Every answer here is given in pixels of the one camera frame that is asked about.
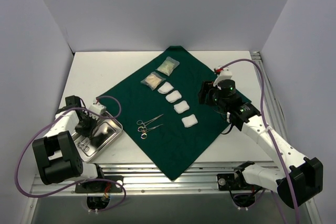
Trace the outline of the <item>green-filled clear plastic bag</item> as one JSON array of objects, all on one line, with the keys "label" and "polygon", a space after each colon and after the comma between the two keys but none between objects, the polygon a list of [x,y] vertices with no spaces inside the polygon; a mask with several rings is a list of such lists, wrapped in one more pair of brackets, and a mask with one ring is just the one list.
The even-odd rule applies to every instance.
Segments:
[{"label": "green-filled clear plastic bag", "polygon": [[166,76],[170,76],[174,69],[176,69],[180,65],[180,62],[171,58],[167,57],[162,64],[160,64],[157,68],[156,71],[163,73]]}]

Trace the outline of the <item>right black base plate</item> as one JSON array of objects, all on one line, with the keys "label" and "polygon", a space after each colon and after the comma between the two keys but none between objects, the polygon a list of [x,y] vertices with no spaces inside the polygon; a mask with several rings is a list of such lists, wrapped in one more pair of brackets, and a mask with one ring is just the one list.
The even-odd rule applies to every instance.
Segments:
[{"label": "right black base plate", "polygon": [[260,188],[258,185],[244,184],[238,178],[235,178],[234,173],[219,173],[216,175],[217,187],[219,191],[249,190],[256,191]]}]

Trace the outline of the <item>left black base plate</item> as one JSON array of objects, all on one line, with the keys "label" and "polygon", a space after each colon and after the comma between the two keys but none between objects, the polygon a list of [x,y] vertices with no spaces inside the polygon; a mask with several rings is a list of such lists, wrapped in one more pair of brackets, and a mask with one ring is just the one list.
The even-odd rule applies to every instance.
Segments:
[{"label": "left black base plate", "polygon": [[120,186],[110,182],[84,182],[77,184],[75,193],[78,194],[91,194],[91,193],[121,193],[123,190]]}]

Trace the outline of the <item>green surgical drape cloth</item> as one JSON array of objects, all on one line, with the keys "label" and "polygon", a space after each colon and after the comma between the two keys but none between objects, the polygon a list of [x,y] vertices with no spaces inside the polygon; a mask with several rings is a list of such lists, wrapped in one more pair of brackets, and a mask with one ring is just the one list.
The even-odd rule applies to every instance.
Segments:
[{"label": "green surgical drape cloth", "polygon": [[[171,57],[180,65],[167,77],[190,109],[177,114],[165,95],[141,81]],[[181,46],[170,46],[113,88],[102,94],[106,106],[124,131],[170,180],[177,179],[229,127],[210,106],[199,104],[203,81],[215,79],[213,71]],[[198,123],[185,128],[182,118],[194,114]]]}]

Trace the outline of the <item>steel forceps long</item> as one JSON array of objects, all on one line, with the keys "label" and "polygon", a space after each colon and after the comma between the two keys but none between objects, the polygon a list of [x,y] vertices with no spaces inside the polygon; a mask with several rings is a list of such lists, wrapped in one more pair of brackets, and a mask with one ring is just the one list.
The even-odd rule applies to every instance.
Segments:
[{"label": "steel forceps long", "polygon": [[99,124],[89,138],[80,141],[77,146],[84,152],[90,151],[90,146],[97,147],[103,142],[103,132],[100,130],[102,123]]}]

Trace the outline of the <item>aluminium rail frame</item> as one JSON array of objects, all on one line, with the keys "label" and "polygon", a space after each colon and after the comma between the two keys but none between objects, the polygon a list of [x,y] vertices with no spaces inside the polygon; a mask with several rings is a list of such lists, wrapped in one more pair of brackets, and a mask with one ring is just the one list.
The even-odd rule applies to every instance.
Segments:
[{"label": "aluminium rail frame", "polygon": [[[149,61],[160,55],[162,51],[117,51],[117,52],[76,52],[62,99],[71,94],[84,98],[86,105],[92,102],[95,95],[100,95],[117,84],[132,72],[138,70]],[[190,51],[207,68],[223,65],[240,58],[260,59],[251,56],[249,51]],[[253,102],[260,99],[260,84],[256,69],[248,62],[235,64],[230,69],[234,78],[242,84],[240,88]],[[256,161],[267,168],[274,165],[260,148],[248,140],[247,136],[239,136],[233,130],[227,138],[218,137],[209,148],[176,180],[169,180],[145,155],[143,151],[123,133],[109,145],[97,161],[109,175],[123,175],[127,191],[125,207],[104,211],[102,214],[85,213],[79,205],[84,194],[75,194],[75,186],[71,186],[54,196],[39,200],[29,200],[31,209],[29,217],[23,223],[131,223],[126,217],[117,220],[117,214],[124,211],[137,210],[141,215],[140,223],[203,223],[211,218],[215,223],[219,218],[230,219],[226,223],[283,223],[276,202],[267,191],[263,197],[248,211],[238,211],[227,195],[228,192],[217,189],[217,173],[231,172],[233,167],[246,159]],[[54,210],[60,202],[66,213],[55,215]]]}]

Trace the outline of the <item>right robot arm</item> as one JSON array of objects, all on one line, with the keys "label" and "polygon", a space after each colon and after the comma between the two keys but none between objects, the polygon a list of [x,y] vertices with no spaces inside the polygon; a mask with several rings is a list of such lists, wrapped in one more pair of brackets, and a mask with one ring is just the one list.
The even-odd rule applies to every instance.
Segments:
[{"label": "right robot arm", "polygon": [[290,208],[301,206],[322,191],[322,163],[316,157],[309,159],[298,152],[264,122],[262,113],[238,93],[235,81],[204,81],[198,101],[217,107],[231,126],[250,137],[279,168],[274,170],[255,162],[244,162],[234,170],[236,187],[256,185],[275,191]]}]

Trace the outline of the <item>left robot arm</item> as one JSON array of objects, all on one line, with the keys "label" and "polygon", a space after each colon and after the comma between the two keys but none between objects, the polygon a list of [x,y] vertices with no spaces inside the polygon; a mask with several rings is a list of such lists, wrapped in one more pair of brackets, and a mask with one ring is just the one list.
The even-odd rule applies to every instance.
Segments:
[{"label": "left robot arm", "polygon": [[73,136],[92,137],[97,120],[83,111],[81,98],[72,95],[65,98],[66,106],[56,112],[57,122],[50,130],[32,143],[41,181],[45,185],[64,181],[87,180],[94,192],[105,188],[106,179],[97,164],[82,161]]}]

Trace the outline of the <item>white gauze pad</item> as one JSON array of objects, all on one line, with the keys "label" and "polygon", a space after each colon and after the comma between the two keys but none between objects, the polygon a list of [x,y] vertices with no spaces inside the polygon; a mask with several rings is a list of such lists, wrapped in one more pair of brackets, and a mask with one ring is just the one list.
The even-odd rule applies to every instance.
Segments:
[{"label": "white gauze pad", "polygon": [[168,94],[165,98],[169,103],[174,103],[182,97],[178,90],[175,90]]},{"label": "white gauze pad", "polygon": [[178,114],[182,114],[189,109],[190,109],[190,106],[188,105],[188,103],[185,100],[174,105],[174,110]]},{"label": "white gauze pad", "polygon": [[174,87],[169,83],[169,82],[165,82],[159,89],[158,89],[158,93],[160,94],[167,94],[169,92],[171,92],[174,89]]},{"label": "white gauze pad", "polygon": [[185,128],[191,127],[198,123],[198,120],[194,114],[191,114],[190,116],[182,118],[182,122],[184,124]]}]

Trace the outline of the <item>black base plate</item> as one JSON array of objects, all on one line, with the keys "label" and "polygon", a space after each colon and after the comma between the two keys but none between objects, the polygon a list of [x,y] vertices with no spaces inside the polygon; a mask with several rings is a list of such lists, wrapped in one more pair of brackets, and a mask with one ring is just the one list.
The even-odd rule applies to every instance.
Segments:
[{"label": "black base plate", "polygon": [[217,187],[219,191],[249,190],[256,191],[260,188],[258,185],[244,184],[238,178],[235,178],[234,173],[219,173],[216,175]]},{"label": "black base plate", "polygon": [[123,190],[120,186],[110,182],[84,182],[77,184],[75,193],[78,194],[91,194],[91,193],[121,193]]}]

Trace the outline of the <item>stainless steel instrument tray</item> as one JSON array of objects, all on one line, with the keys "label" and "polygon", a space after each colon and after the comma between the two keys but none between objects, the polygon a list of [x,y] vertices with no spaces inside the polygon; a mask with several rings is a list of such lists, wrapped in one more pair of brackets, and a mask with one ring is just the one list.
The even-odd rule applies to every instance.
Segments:
[{"label": "stainless steel instrument tray", "polygon": [[98,124],[102,123],[100,130],[103,132],[103,142],[98,147],[90,146],[90,151],[86,154],[77,144],[84,139],[75,130],[71,134],[74,144],[83,162],[88,163],[97,158],[110,144],[112,144],[123,131],[123,126],[116,120],[111,118],[111,114],[105,112],[101,117],[90,114],[94,119],[98,120]]}]

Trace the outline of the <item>tan-filled clear plastic bag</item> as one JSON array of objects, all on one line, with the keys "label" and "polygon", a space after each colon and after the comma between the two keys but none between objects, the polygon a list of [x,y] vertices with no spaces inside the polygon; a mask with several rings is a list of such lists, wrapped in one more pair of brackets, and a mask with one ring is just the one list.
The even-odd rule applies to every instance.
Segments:
[{"label": "tan-filled clear plastic bag", "polygon": [[151,90],[155,90],[163,81],[165,81],[164,77],[160,76],[156,72],[151,72],[141,81],[141,84],[146,85]]}]

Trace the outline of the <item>steel surgical scissors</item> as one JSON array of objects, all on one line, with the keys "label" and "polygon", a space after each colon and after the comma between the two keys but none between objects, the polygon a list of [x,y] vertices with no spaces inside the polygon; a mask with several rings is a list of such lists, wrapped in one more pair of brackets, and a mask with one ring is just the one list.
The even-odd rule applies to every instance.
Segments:
[{"label": "steel surgical scissors", "polygon": [[90,151],[90,144],[94,147],[98,147],[102,142],[102,135],[99,133],[99,127],[101,124],[97,122],[91,123],[90,125],[79,129],[79,134],[84,137],[77,146],[86,154]]}]

